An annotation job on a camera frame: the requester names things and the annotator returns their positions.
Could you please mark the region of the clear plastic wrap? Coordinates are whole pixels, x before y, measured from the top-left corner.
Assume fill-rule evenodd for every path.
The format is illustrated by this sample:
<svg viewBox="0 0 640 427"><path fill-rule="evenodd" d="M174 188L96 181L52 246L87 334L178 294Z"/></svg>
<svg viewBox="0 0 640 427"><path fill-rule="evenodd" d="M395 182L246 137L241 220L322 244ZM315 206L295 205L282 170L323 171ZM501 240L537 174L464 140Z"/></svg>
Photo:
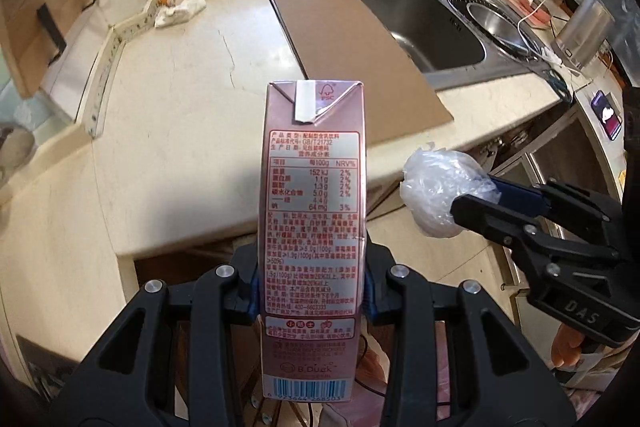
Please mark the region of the clear plastic wrap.
<svg viewBox="0 0 640 427"><path fill-rule="evenodd" d="M480 164L457 150L418 148L406 161L399 194L414 222L427 236L451 239L462 232L451 205L463 195L497 204L500 192Z"/></svg>

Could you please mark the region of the pink strawberry milk carton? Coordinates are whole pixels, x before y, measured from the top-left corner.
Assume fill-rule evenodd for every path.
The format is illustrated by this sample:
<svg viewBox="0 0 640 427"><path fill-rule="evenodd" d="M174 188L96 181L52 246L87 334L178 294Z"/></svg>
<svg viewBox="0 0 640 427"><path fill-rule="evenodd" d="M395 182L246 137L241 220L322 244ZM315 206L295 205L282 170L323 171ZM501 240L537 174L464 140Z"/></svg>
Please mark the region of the pink strawberry milk carton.
<svg viewBox="0 0 640 427"><path fill-rule="evenodd" d="M367 243L364 127L359 81L267 89L257 250L268 398L352 396Z"/></svg>

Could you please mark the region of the stainless steel sink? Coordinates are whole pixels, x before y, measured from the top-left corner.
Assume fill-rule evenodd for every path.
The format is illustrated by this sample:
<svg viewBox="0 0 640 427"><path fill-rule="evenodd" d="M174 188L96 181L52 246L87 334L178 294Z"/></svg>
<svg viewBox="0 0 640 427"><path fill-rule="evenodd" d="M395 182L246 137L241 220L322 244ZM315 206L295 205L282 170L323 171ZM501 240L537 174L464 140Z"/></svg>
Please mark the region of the stainless steel sink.
<svg viewBox="0 0 640 427"><path fill-rule="evenodd" d="M503 77L535 74L561 92L561 78L541 58L542 42L500 0L361 0L412 58L436 91ZM511 49L472 17L470 9L496 16L524 37Z"/></svg>

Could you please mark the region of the brown cardboard sheet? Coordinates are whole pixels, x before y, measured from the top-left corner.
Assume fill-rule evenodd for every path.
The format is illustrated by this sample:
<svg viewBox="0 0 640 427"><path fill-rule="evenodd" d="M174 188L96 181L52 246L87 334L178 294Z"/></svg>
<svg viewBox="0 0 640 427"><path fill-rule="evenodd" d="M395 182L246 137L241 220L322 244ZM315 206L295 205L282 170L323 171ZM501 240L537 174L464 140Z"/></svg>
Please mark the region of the brown cardboard sheet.
<svg viewBox="0 0 640 427"><path fill-rule="evenodd" d="M454 120L411 58L361 0L271 1L307 78L363 84L369 146Z"/></svg>

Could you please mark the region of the steel mesh strainer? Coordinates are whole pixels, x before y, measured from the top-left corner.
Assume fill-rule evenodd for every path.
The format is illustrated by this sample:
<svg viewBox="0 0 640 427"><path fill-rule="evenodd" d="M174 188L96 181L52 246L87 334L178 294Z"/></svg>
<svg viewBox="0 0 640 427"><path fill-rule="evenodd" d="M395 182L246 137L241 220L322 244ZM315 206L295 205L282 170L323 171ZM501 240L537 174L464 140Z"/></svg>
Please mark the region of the steel mesh strainer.
<svg viewBox="0 0 640 427"><path fill-rule="evenodd" d="M12 122L2 122L0 139L1 182L6 183L32 157L36 140L32 132Z"/></svg>

